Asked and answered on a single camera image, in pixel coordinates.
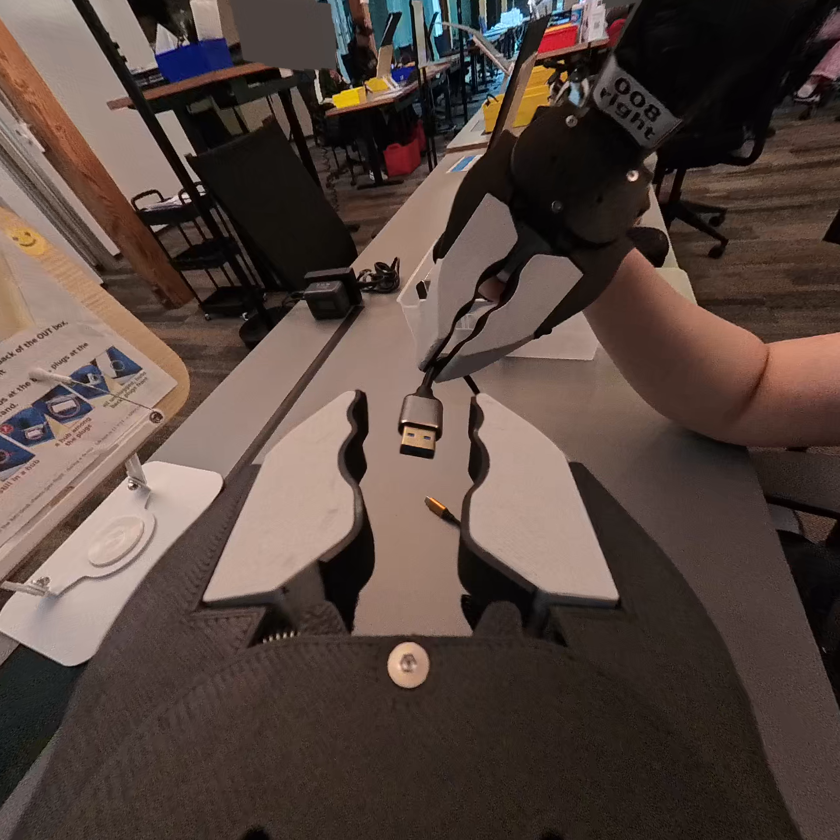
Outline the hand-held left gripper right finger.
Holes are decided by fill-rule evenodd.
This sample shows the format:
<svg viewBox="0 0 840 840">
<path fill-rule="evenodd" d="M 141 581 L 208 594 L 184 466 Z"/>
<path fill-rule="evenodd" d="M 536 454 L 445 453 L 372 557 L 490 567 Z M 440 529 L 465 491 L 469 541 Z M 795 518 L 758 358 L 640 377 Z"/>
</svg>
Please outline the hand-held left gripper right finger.
<svg viewBox="0 0 840 840">
<path fill-rule="evenodd" d="M 478 616 L 509 602 L 529 631 L 554 607 L 614 611 L 620 595 L 565 453 L 488 394 L 469 407 L 472 485 L 465 494 L 458 578 Z"/>
</svg>

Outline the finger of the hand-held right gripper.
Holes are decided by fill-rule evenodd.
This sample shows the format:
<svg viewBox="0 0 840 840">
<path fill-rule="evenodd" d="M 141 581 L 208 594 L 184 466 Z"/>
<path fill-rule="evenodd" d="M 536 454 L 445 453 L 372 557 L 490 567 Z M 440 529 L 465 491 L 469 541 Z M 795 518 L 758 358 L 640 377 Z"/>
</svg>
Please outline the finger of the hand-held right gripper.
<svg viewBox="0 0 840 840">
<path fill-rule="evenodd" d="M 506 204 L 491 195 L 481 200 L 446 256 L 436 259 L 425 299 L 418 306 L 418 367 L 446 358 L 477 330 L 490 305 L 474 310 L 482 277 L 507 261 L 518 232 Z"/>
<path fill-rule="evenodd" d="M 582 280 L 568 257 L 531 257 L 508 299 L 486 311 L 475 331 L 435 364 L 435 382 L 477 373 L 571 320 L 585 307 Z"/>
</svg>

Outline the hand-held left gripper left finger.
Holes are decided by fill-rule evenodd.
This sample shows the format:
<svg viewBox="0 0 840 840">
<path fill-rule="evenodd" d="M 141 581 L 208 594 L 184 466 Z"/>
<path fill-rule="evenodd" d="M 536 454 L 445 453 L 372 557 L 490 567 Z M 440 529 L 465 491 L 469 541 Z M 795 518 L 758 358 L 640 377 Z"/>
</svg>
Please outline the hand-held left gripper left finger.
<svg viewBox="0 0 840 840">
<path fill-rule="evenodd" d="M 323 568 L 362 534 L 366 394 L 341 393 L 264 457 L 203 594 L 210 607 L 304 611 Z"/>
</svg>

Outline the clear plastic bin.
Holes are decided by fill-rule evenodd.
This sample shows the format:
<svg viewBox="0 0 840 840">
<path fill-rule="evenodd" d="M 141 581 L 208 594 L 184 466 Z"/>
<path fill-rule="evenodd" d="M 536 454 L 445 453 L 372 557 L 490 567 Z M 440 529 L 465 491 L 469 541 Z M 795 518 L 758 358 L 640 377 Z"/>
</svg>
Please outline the clear plastic bin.
<svg viewBox="0 0 840 840">
<path fill-rule="evenodd" d="M 402 309 L 415 351 L 419 350 L 422 331 L 421 308 L 427 296 L 427 289 L 437 280 L 439 270 L 434 267 L 433 247 L 424 255 L 412 274 L 402 284 L 397 303 Z M 466 337 L 476 325 L 478 316 L 489 308 L 489 302 L 478 300 L 457 325 L 446 350 L 455 345 L 455 339 Z M 600 344 L 582 313 L 562 323 L 551 333 L 534 339 L 510 352 L 511 359 L 545 359 L 560 361 L 592 361 Z"/>
</svg>

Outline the usb cable grey plug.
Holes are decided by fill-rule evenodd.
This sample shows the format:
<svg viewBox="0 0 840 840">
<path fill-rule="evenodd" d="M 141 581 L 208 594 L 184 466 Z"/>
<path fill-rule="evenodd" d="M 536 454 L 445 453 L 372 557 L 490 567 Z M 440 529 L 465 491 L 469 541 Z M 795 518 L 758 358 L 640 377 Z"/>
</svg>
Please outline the usb cable grey plug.
<svg viewBox="0 0 840 840">
<path fill-rule="evenodd" d="M 444 343 L 438 337 L 437 304 L 432 297 L 419 301 L 410 310 L 413 320 L 409 324 L 413 328 L 416 364 L 423 378 L 416 390 L 403 399 L 398 422 L 402 455 L 434 457 L 444 430 L 444 408 L 434 394 L 436 376 L 443 371 L 455 349 L 471 337 L 479 316 L 491 307 L 491 302 L 484 297 L 473 300 L 470 308 L 445 334 Z"/>
</svg>

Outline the person's right forearm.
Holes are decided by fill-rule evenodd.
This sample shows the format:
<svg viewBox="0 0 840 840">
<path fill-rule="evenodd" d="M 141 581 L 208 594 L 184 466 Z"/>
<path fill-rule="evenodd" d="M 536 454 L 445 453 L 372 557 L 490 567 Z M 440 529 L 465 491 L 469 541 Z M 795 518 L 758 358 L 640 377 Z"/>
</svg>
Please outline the person's right forearm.
<svg viewBox="0 0 840 840">
<path fill-rule="evenodd" d="M 839 335 L 766 343 L 681 296 L 632 250 L 584 315 L 661 416 L 718 442 L 839 446 Z"/>
</svg>

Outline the red storage bin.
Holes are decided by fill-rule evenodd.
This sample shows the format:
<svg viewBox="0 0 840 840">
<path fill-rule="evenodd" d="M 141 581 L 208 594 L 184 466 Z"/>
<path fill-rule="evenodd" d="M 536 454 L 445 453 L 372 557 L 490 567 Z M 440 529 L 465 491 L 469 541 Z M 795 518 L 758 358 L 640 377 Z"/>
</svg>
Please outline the red storage bin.
<svg viewBox="0 0 840 840">
<path fill-rule="evenodd" d="M 423 125 L 414 125 L 411 136 L 404 142 L 389 144 L 383 153 L 385 171 L 389 180 L 400 180 L 420 166 L 426 153 L 426 134 Z"/>
<path fill-rule="evenodd" d="M 580 25 L 574 23 L 548 27 L 540 41 L 538 54 L 553 56 L 578 46 L 581 42 L 580 30 Z"/>
</svg>

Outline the white stand base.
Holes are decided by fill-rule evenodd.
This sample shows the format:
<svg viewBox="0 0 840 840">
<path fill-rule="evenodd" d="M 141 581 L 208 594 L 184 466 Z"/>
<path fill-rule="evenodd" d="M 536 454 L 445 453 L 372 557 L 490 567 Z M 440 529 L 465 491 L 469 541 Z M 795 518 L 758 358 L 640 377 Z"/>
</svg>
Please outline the white stand base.
<svg viewBox="0 0 840 840">
<path fill-rule="evenodd" d="M 128 476 L 25 583 L 1 612 L 2 642 L 72 667 L 98 651 L 163 554 L 210 507 L 216 472 L 150 462 Z"/>
</svg>

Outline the black power adapter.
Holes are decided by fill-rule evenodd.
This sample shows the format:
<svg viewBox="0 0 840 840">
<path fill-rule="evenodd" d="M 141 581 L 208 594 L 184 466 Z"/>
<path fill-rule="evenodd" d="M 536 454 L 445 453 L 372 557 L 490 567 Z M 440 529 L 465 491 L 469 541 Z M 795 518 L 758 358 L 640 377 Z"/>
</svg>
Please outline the black power adapter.
<svg viewBox="0 0 840 840">
<path fill-rule="evenodd" d="M 350 266 L 310 271 L 303 283 L 301 299 L 317 321 L 345 319 L 364 307 L 358 277 Z"/>
</svg>

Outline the black standing panel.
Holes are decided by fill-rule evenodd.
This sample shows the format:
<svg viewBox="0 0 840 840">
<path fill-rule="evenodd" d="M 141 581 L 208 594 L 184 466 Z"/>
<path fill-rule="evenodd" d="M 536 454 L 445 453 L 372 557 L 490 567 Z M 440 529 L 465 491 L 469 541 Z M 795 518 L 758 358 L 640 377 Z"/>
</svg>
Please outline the black standing panel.
<svg viewBox="0 0 840 840">
<path fill-rule="evenodd" d="M 186 160 L 284 290 L 357 259 L 350 231 L 277 122 Z"/>
</svg>

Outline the black utility cart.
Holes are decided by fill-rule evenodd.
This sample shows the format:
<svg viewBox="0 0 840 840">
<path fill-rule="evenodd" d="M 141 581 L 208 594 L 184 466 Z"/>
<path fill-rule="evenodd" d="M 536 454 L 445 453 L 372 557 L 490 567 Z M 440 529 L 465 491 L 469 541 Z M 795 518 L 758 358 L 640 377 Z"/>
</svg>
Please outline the black utility cart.
<svg viewBox="0 0 840 840">
<path fill-rule="evenodd" d="M 255 288 L 261 289 L 261 282 L 224 212 L 204 184 L 195 182 L 195 189 L 198 203 L 182 188 L 172 196 L 147 190 L 131 197 L 130 204 L 185 282 L 205 320 L 247 320 L 254 313 L 253 299 L 234 265 Z"/>
</svg>

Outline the wooden top desk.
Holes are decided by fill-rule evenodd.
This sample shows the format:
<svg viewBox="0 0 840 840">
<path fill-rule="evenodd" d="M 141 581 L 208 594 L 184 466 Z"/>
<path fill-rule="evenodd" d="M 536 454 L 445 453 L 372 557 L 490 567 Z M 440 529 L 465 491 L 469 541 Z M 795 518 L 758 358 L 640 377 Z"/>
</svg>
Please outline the wooden top desk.
<svg viewBox="0 0 840 840">
<path fill-rule="evenodd" d="M 204 153 L 208 147 L 196 128 L 192 114 L 188 111 L 190 105 L 210 99 L 222 105 L 239 106 L 260 99 L 270 99 L 271 96 L 277 95 L 286 114 L 298 156 L 316 186 L 321 186 L 319 174 L 291 99 L 291 92 L 299 88 L 301 79 L 311 81 L 313 75 L 307 71 L 297 73 L 258 62 L 247 62 L 189 80 L 141 90 L 157 118 L 162 112 L 174 113 L 195 154 Z M 111 111 L 134 110 L 128 95 L 108 101 L 107 106 Z"/>
</svg>

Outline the blue storage bin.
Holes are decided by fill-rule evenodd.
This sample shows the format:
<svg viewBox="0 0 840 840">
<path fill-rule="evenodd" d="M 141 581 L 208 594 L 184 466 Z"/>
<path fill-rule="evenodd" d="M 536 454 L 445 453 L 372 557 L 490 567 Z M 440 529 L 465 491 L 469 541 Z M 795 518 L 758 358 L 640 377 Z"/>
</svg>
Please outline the blue storage bin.
<svg viewBox="0 0 840 840">
<path fill-rule="evenodd" d="M 186 81 L 234 67 L 224 37 L 187 43 L 155 55 L 157 67 L 169 83 Z"/>
</svg>

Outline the yellow smiley sticker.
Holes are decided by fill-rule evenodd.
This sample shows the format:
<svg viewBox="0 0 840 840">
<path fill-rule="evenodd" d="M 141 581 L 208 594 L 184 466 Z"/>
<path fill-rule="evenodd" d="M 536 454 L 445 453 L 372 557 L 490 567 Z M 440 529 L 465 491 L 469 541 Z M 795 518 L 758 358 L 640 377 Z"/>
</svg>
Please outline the yellow smiley sticker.
<svg viewBox="0 0 840 840">
<path fill-rule="evenodd" d="M 4 235 L 27 256 L 40 258 L 49 252 L 47 239 L 30 226 L 3 223 L 2 230 Z"/>
</svg>

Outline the wooden beam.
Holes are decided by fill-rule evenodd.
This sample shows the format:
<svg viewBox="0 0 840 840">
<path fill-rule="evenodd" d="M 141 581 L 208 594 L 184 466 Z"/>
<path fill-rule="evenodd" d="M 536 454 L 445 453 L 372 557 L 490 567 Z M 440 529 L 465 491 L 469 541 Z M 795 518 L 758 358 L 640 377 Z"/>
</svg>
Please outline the wooden beam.
<svg viewBox="0 0 840 840">
<path fill-rule="evenodd" d="M 1 89 L 36 137 L 46 142 L 47 160 L 161 304 L 173 309 L 192 300 L 161 244 L 137 217 L 5 24 L 1 24 Z"/>
</svg>

